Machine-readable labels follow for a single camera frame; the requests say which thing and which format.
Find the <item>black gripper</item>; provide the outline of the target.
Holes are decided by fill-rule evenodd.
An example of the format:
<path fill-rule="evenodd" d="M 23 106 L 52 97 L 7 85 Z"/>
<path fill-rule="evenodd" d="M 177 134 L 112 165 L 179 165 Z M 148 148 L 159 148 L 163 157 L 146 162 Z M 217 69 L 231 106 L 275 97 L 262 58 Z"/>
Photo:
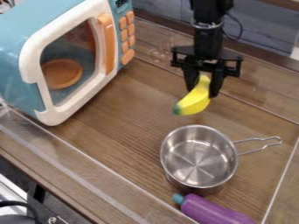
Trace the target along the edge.
<path fill-rule="evenodd" d="M 178 58 L 179 54 L 191 57 L 195 60 L 195 67 L 202 71 L 211 70 L 210 61 L 235 62 L 235 66 L 225 66 L 225 70 L 215 69 L 211 73 L 210 98 L 215 98 L 222 89 L 225 73 L 227 76 L 241 76 L 243 57 L 231 50 L 225 49 L 222 27 L 213 29 L 195 28 L 194 30 L 193 45 L 181 45 L 171 48 L 171 63 L 174 67 L 179 67 L 183 64 L 183 60 Z M 189 91 L 193 91 L 199 82 L 199 71 L 195 67 L 185 65 L 182 68 Z"/>

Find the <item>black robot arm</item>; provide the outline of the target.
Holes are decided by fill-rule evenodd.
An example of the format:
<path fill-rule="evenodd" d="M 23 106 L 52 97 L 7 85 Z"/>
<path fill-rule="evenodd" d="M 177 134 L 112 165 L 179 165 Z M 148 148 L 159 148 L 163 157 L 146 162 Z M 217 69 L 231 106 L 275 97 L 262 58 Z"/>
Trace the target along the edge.
<path fill-rule="evenodd" d="M 193 45 L 171 48 L 171 66 L 183 70 L 185 83 L 193 91 L 202 80 L 201 71 L 211 73 L 210 98 L 219 95 L 225 79 L 239 77 L 243 57 L 223 47 L 225 16 L 234 0 L 190 0 L 194 28 Z"/>

